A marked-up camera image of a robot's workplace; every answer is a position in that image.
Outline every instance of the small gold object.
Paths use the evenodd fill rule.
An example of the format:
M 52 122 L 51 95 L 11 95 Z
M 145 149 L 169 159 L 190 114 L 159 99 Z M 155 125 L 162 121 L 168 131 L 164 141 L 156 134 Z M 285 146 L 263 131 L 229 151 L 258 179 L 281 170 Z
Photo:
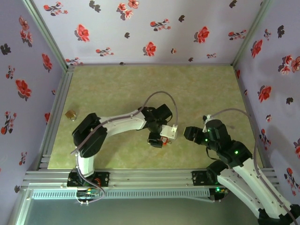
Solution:
M 75 113 L 74 110 L 69 110 L 69 111 L 67 111 L 65 115 L 66 115 L 66 117 L 67 117 L 68 119 L 70 119 L 70 120 L 72 120 L 72 121 L 74 121 L 74 120 L 77 118 L 76 113 Z

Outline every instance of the gray cable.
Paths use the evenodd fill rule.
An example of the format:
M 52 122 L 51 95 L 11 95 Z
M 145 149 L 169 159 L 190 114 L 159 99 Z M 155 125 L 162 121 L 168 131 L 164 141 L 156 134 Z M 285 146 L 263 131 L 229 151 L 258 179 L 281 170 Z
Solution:
M 77 153 L 76 153 L 76 168 L 77 168 L 77 171 L 78 171 L 78 173 L 79 173 L 79 176 L 80 176 L 82 179 L 84 179 L 84 181 L 86 181 L 86 182 L 88 182 L 89 184 L 91 184 L 92 186 L 94 186 L 94 187 L 96 187 L 96 188 L 99 188 L 99 189 L 103 192 L 103 195 L 102 195 L 101 197 L 97 198 L 97 199 L 93 199 L 93 200 L 90 200 L 90 201 L 88 201 L 88 202 L 83 202 L 83 201 L 80 202 L 80 201 L 78 200 L 78 198 L 76 198 L 77 201 L 80 202 L 81 204 L 89 204 L 89 203 L 96 202 L 96 201 L 98 201 L 98 200 L 100 200 L 100 199 L 103 199 L 103 198 L 105 197 L 105 191 L 103 190 L 103 188 L 102 188 L 101 186 L 99 186 L 99 185 L 97 185 L 97 184 L 95 184 L 95 183 L 89 181 L 88 179 L 86 179 L 86 178 L 83 176 L 83 174 L 81 173 L 81 171 L 80 171 L 80 169 L 79 169 L 78 154 L 79 154 L 79 153 L 77 152 Z
M 88 204 L 88 203 L 93 203 L 93 202 L 96 202 L 100 199 L 103 199 L 105 197 L 105 191 L 103 190 L 102 187 L 100 187 L 99 185 L 97 184 L 94 184 L 93 182 L 89 181 L 88 179 L 86 179 L 83 174 L 81 173 L 80 169 L 79 169 L 79 162 L 78 162 L 78 154 L 79 154 L 79 149 L 88 141 L 88 139 L 93 135 L 93 133 L 95 133 L 97 131 L 97 129 L 99 129 L 100 127 L 102 127 L 103 125 L 105 125 L 106 123 L 108 122 L 113 122 L 115 120 L 122 120 L 122 119 L 127 119 L 127 118 L 130 118 L 131 116 L 136 116 L 137 114 L 139 114 L 143 108 L 146 106 L 147 102 L 149 101 L 149 99 L 158 94 L 158 93 L 164 93 L 166 94 L 167 96 L 169 96 L 171 98 L 171 100 L 173 101 L 173 104 L 175 106 L 175 110 L 176 110 L 176 122 L 175 122 L 175 125 L 178 124 L 178 109 L 177 109 L 177 105 L 175 103 L 175 100 L 174 98 L 166 91 L 163 91 L 163 90 L 160 90 L 160 91 L 156 91 L 154 93 L 152 93 L 145 101 L 145 103 L 143 104 L 143 106 L 137 111 L 135 112 L 133 115 L 128 115 L 128 116 L 119 116 L 119 117 L 116 117 L 116 118 L 113 118 L 111 120 L 106 120 L 104 121 L 103 123 L 99 124 L 98 126 L 95 127 L 95 129 L 93 129 L 89 135 L 81 142 L 81 144 L 74 150 L 71 152 L 71 154 L 74 154 L 76 153 L 76 168 L 77 168 L 77 171 L 78 171 L 78 174 L 79 176 L 86 182 L 88 182 L 89 184 L 91 184 L 92 186 L 96 187 L 96 188 L 99 188 L 102 192 L 103 192 L 103 196 L 101 196 L 100 198 L 97 198 L 97 199 L 94 199 L 94 200 L 90 200 L 88 202 L 83 202 L 83 201 L 79 201 L 78 198 L 77 198 L 77 201 L 80 202 L 81 204 Z
M 221 110 L 215 114 L 213 114 L 211 117 L 215 117 L 223 112 L 226 112 L 226 111 L 238 111 L 240 113 L 243 113 L 244 115 L 246 115 L 249 120 L 252 122 L 252 119 L 251 117 L 243 110 L 241 109 L 236 109 L 236 108 L 228 108 L 228 109 L 224 109 L 224 110 Z M 253 158 L 254 158 L 254 168 L 255 168 L 255 171 L 258 175 L 258 177 L 260 178 L 260 180 L 263 182 L 263 184 L 267 187 L 267 189 L 272 193 L 272 195 L 276 198 L 276 200 L 279 202 L 279 204 L 286 210 L 286 212 L 290 215 L 290 217 L 292 218 L 293 222 L 295 223 L 295 225 L 298 225 L 295 217 L 293 216 L 293 214 L 289 211 L 289 209 L 284 205 L 284 203 L 280 200 L 280 198 L 274 193 L 274 191 L 270 188 L 270 186 L 267 184 L 267 182 L 264 180 L 264 178 L 261 176 L 259 170 L 258 170 L 258 166 L 257 166 L 257 160 L 256 160 L 256 147 L 257 147 L 257 134 L 256 134 L 256 131 L 254 131 L 255 133 L 255 144 L 254 144 L 254 151 L 253 151 Z

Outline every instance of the enclosure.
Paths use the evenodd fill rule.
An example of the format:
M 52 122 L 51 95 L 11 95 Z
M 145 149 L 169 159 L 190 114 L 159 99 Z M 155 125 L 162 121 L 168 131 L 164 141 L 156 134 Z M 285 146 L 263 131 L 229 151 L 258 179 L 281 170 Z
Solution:
M 112 224 L 257 224 L 234 195 L 220 204 L 196 200 L 208 197 L 212 187 L 195 187 L 191 172 L 205 171 L 214 160 L 183 132 L 188 126 L 203 127 L 204 115 L 226 108 L 250 115 L 251 120 L 225 112 L 217 118 L 252 153 L 257 140 L 258 165 L 287 200 L 299 203 L 297 3 L 2 2 L 0 224 L 99 219 Z M 160 90 L 178 106 L 178 138 L 158 149 L 148 145 L 146 129 L 109 137 L 94 163 L 96 170 L 110 173 L 109 195 L 81 206 L 76 189 L 67 188 L 76 166 L 70 155 L 74 129 L 89 113 L 132 112 Z M 173 112 L 174 124 L 175 108 L 167 95 L 155 95 L 147 106 L 162 104 Z M 76 113 L 74 121 L 66 116 L 70 110 Z

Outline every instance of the floral wallpaper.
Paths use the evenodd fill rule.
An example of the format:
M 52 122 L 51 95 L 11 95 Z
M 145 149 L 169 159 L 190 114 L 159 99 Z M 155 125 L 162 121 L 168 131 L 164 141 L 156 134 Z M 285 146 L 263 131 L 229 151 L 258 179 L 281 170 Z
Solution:
M 292 203 L 300 202 L 300 30 L 295 29 L 300 8 L 293 7 L 297 3 L 272 4 L 235 67 L 267 164 L 275 168 Z
M 232 63 L 262 1 L 33 2 L 70 65 Z
M 6 225 L 63 71 L 21 1 L 1 2 L 0 28 L 0 225 Z

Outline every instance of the robotic arm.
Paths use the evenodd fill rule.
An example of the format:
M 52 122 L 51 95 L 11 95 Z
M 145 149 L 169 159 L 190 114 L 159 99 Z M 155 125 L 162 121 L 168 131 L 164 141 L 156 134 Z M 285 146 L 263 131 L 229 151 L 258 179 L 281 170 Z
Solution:
M 95 113 L 91 113 L 73 131 L 74 144 L 75 146 L 79 146 L 93 129 L 101 123 L 108 121 L 99 127 L 79 149 L 78 165 L 85 178 L 91 177 L 92 179 L 95 172 L 95 155 L 101 150 L 104 141 L 112 135 L 128 130 L 147 128 L 150 131 L 148 143 L 157 148 L 161 148 L 170 140 L 176 139 L 177 125 L 173 125 L 172 127 L 167 125 L 166 119 L 172 117 L 172 112 L 166 104 L 161 105 L 157 109 L 154 107 L 144 107 L 137 113 L 138 110 L 124 115 L 101 118 Z
M 290 204 L 281 196 L 259 168 L 257 173 L 251 152 L 243 143 L 231 140 L 220 120 L 205 116 L 203 120 L 204 129 L 187 127 L 184 136 L 214 150 L 220 157 L 221 160 L 207 167 L 207 175 L 214 183 L 224 185 L 239 197 L 260 225 L 288 225 L 293 222 L 290 215 L 300 216 L 300 206 Z

